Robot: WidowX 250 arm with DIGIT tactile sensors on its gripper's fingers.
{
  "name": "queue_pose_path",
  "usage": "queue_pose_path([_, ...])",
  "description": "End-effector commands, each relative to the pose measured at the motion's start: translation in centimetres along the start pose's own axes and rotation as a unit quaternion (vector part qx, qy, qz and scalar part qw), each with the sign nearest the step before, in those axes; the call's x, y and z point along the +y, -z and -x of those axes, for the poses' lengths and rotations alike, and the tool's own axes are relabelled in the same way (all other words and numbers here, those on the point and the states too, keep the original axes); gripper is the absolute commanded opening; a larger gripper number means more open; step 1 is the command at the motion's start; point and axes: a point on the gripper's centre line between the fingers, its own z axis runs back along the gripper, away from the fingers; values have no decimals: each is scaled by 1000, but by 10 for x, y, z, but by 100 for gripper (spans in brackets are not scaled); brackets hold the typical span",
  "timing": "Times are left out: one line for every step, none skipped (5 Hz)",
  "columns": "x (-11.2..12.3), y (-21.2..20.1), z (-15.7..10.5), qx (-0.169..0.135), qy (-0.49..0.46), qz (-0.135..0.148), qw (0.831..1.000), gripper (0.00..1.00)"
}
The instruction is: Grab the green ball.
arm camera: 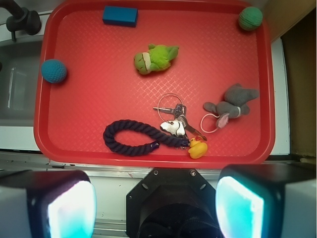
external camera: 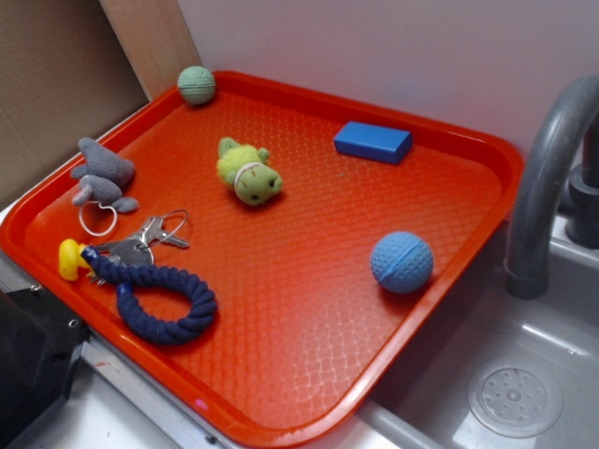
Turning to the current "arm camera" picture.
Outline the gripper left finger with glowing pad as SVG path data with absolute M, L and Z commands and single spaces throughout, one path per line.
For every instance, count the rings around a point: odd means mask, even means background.
M 90 238 L 96 212 L 83 171 L 0 172 L 2 238 Z

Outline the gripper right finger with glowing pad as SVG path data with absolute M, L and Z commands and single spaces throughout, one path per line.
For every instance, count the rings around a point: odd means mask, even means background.
M 226 166 L 217 183 L 215 207 L 226 238 L 315 238 L 316 166 Z

